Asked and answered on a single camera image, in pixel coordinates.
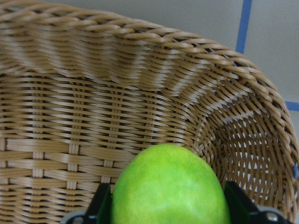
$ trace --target woven basket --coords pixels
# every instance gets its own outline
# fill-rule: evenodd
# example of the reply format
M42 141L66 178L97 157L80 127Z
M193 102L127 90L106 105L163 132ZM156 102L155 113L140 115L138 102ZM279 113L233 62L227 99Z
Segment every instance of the woven basket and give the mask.
M141 150L166 142L295 218L290 115L243 55L109 12L0 1L2 224L58 223Z

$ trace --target metal screw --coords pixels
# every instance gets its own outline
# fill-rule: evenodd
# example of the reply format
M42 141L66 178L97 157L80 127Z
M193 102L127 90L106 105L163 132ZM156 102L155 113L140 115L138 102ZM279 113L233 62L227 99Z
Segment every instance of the metal screw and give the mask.
M73 220L73 224L82 224L84 222L84 219L82 217L75 217Z
M267 212L266 217L269 221L278 222L278 215L273 212Z

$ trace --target blue tape line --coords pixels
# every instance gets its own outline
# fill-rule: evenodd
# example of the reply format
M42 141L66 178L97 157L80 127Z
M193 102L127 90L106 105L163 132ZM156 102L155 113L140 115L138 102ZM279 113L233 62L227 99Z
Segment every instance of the blue tape line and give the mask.
M285 104L286 104L286 107L288 108L288 110L299 111L299 103L286 101Z
M235 48L235 50L241 54L244 54L251 5L252 5L252 0L243 0L242 13L241 13L241 19L239 25L239 33L238 33L237 45Z
M293 167L293 174L294 174L294 178L297 179L298 178L298 166Z

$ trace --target green fruit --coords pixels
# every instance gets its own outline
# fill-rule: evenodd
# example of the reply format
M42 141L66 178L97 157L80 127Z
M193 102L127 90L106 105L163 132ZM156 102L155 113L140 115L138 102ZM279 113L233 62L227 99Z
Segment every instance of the green fruit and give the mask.
M162 144L139 153L119 177L111 224L230 224L211 167L184 147Z

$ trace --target wicker basket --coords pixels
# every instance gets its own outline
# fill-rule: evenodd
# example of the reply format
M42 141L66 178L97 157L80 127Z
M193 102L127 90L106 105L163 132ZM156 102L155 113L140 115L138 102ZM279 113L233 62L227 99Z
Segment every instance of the wicker basket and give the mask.
M0 124L2 224L86 209L100 182L165 142L295 218L299 147L284 101L251 61L195 34L1 0Z

